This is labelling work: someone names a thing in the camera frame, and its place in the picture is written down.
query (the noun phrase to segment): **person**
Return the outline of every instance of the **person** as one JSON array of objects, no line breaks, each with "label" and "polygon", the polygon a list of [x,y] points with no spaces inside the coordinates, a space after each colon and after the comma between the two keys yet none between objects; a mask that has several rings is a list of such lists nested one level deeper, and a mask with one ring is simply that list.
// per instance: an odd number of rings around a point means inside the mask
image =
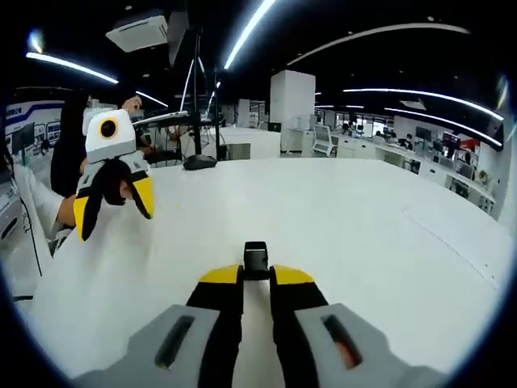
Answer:
[{"label": "person", "polygon": [[397,134],[395,132],[391,132],[391,137],[387,140],[388,144],[397,144]]},{"label": "person", "polygon": [[[78,182],[87,164],[85,137],[82,135],[82,122],[85,109],[90,105],[90,96],[85,91],[75,91],[61,110],[61,134],[54,146],[50,169],[51,188],[57,194],[68,198],[75,194]],[[142,101],[135,96],[127,99],[121,109],[129,115],[140,109]],[[144,154],[153,150],[145,146],[138,148]]]},{"label": "person", "polygon": [[[14,295],[33,294],[38,272],[42,276],[52,258],[50,246],[55,248],[57,241],[53,239],[58,237],[60,226],[75,226],[75,194],[61,196],[38,180],[29,167],[14,164],[2,126],[0,188],[6,202],[0,211],[2,269]],[[124,200],[132,199],[125,181],[120,181],[120,196]]]},{"label": "person", "polygon": [[409,151],[413,150],[413,142],[412,142],[413,136],[411,136],[411,133],[408,133],[406,135],[406,149]]},{"label": "person", "polygon": [[385,144],[385,138],[380,134],[380,131],[375,132],[375,136],[372,137],[372,141],[376,144]]}]

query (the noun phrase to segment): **air conditioner unit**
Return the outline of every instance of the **air conditioner unit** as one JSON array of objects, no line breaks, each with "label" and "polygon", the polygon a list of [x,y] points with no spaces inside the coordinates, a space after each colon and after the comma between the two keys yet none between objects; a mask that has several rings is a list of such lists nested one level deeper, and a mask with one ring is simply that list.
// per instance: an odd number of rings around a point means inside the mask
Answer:
[{"label": "air conditioner unit", "polygon": [[132,18],[117,23],[106,37],[126,53],[167,43],[167,21],[163,15]]},{"label": "air conditioner unit", "polygon": [[418,101],[403,101],[403,100],[401,100],[401,103],[406,105],[408,108],[420,109],[422,111],[426,111],[426,107],[423,105],[423,101],[421,99],[418,99]]}]

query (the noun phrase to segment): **white pillar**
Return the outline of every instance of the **white pillar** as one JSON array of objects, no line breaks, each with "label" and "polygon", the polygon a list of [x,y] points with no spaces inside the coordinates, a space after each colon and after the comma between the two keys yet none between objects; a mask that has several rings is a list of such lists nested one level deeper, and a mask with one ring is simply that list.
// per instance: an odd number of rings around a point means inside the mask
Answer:
[{"label": "white pillar", "polygon": [[329,125],[330,129],[334,129],[334,127],[336,126],[336,112],[325,111],[325,117],[323,118],[323,123],[325,125]]},{"label": "white pillar", "polygon": [[250,127],[250,101],[248,99],[239,99],[237,108],[237,127]]},{"label": "white pillar", "polygon": [[285,70],[271,77],[270,122],[282,124],[280,149],[290,150],[293,143],[291,128],[309,129],[314,114],[316,78],[310,74]]}]

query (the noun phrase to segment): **white table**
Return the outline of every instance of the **white table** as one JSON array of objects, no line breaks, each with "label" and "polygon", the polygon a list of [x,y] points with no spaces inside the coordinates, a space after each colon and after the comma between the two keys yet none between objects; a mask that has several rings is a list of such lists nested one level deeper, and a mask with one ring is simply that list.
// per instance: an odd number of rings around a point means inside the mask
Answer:
[{"label": "white table", "polygon": [[[468,201],[374,160],[297,158],[153,171],[155,218],[107,208],[45,269],[32,308],[43,348],[69,375],[106,368],[128,338],[206,271],[267,242],[270,264],[313,275],[412,365],[453,370],[490,324],[513,240]],[[266,285],[245,287],[235,387],[282,386]]]},{"label": "white table", "polygon": [[[262,129],[221,127],[221,145],[250,144],[250,159],[280,157],[280,133]],[[216,129],[201,131],[202,153],[216,157]],[[195,154],[194,138],[188,133],[181,136],[182,154],[189,157]]]}]

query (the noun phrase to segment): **computer monitor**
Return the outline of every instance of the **computer monitor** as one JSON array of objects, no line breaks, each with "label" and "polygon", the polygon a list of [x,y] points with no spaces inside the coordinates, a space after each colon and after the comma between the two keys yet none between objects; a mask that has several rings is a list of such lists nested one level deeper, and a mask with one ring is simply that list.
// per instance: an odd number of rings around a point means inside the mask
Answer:
[{"label": "computer monitor", "polygon": [[433,141],[433,148],[438,152],[443,152],[443,144],[439,141]]},{"label": "computer monitor", "polygon": [[34,144],[34,123],[30,123],[13,132],[11,136],[11,152],[17,154],[22,151],[22,160],[25,163],[25,148]]},{"label": "computer monitor", "polygon": [[461,163],[460,170],[458,174],[463,175],[466,178],[472,179],[474,176],[474,167],[468,165],[467,163]]},{"label": "computer monitor", "polygon": [[282,123],[267,123],[267,130],[269,132],[282,132]]},{"label": "computer monitor", "polygon": [[449,148],[450,150],[459,150],[460,149],[460,137],[453,135],[449,132],[443,133],[442,143],[444,146]]},{"label": "computer monitor", "polygon": [[423,140],[431,141],[431,131],[429,129],[417,127],[415,136]]}]

